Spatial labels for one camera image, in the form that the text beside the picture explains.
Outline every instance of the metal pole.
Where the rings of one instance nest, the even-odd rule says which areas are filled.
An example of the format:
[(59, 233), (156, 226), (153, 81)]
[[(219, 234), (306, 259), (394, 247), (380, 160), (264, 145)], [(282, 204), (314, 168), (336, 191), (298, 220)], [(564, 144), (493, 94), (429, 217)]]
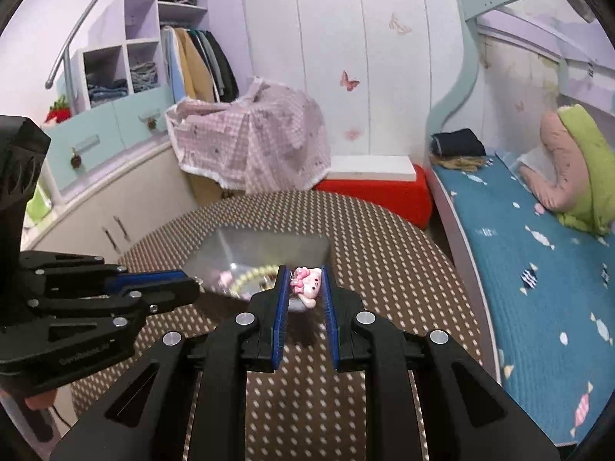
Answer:
[(64, 61), (64, 83), (66, 84), (66, 99), (68, 107), (71, 110), (71, 116), (78, 114), (77, 106), (75, 106), (75, 89), (73, 88), (73, 72), (71, 71), (71, 55), (68, 48), (64, 50), (62, 55)]
[[(67, 70), (67, 64), (69, 64), (68, 67), (70, 68), (70, 61), (66, 60), (66, 57), (70, 57), (68, 55), (68, 48), (70, 47), (70, 44), (73, 41), (73, 38), (75, 38), (75, 35), (77, 34), (79, 28), (81, 27), (81, 24), (83, 24), (83, 22), (85, 21), (85, 18), (89, 15), (89, 13), (91, 12), (91, 9), (93, 9), (94, 5), (96, 5), (97, 2), (98, 2), (98, 0), (92, 0), (90, 2), (90, 4), (87, 6), (87, 8), (84, 10), (84, 12), (81, 14), (81, 17), (79, 18), (79, 20), (73, 26), (73, 29), (71, 30), (70, 34), (68, 35), (68, 38), (64, 42), (64, 45), (62, 46), (62, 49), (60, 50), (60, 53), (58, 54), (58, 56), (55, 59), (55, 62), (53, 63), (53, 66), (51, 68), (51, 72), (49, 73), (49, 77), (47, 78), (47, 81), (45, 81), (45, 88), (47, 90), (49, 90), (53, 86), (53, 81), (55, 79), (55, 76), (58, 73), (58, 70), (60, 69), (60, 63), (63, 60), (64, 60), (64, 70), (65, 71)], [(68, 95), (68, 89), (69, 89), (69, 81), (66, 82), (66, 93), (67, 93), (67, 95)]]

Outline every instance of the metal container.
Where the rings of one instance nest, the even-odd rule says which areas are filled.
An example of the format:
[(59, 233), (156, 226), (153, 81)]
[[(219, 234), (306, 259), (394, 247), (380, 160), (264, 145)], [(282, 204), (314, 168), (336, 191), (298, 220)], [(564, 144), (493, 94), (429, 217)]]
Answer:
[[(207, 292), (238, 298), (228, 287), (220, 286), (220, 275), (229, 271), (233, 279), (268, 265), (287, 265), (315, 268), (329, 262), (330, 244), (322, 235), (297, 235), (265, 230), (220, 227), (205, 238), (201, 247), (188, 257), (183, 270), (191, 277), (202, 280)], [(254, 294), (262, 291), (264, 282), (254, 278), (242, 286), (242, 292)], [(288, 304), (290, 312), (305, 312), (297, 298)]]

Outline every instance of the pink plaid cloth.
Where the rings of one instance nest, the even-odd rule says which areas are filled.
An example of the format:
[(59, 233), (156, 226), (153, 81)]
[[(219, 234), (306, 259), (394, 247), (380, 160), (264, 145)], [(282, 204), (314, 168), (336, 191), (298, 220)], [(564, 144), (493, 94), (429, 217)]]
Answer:
[(303, 191), (324, 179), (331, 166), (318, 104), (261, 78), (232, 104), (185, 98), (165, 117), (180, 168), (224, 189)]

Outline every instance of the brown polka dot tablecloth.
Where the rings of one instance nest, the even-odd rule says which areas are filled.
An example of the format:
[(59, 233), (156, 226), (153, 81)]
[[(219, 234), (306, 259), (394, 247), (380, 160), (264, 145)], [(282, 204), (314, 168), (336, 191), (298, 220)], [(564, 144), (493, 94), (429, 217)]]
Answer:
[[(326, 235), (338, 285), (360, 293), (366, 310), (417, 334), (445, 329), (482, 364), (487, 349), (479, 348), (476, 318), (448, 259), (409, 222), (365, 201), (312, 191), (223, 200), (152, 232), (120, 263), (131, 272), (180, 269), (220, 226)], [(245, 306), (210, 294), (149, 317), (132, 359), (73, 384), (78, 416), (165, 332), (212, 331)], [(417, 413), (421, 425), (420, 409)], [(321, 307), (289, 314), (281, 368), (275, 374), (248, 373), (246, 459), (363, 461), (365, 423), (364, 375), (333, 371)], [(421, 439), (425, 448), (423, 431)]]

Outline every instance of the red stool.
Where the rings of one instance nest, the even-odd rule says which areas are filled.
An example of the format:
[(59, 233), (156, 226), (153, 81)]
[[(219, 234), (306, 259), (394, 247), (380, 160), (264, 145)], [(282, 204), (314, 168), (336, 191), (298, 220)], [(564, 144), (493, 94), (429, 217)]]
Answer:
[(316, 191), (336, 192), (356, 197), (382, 207), (405, 218), (425, 230), (432, 212), (431, 194), (422, 167), (414, 165), (415, 182), (388, 180), (323, 180)]

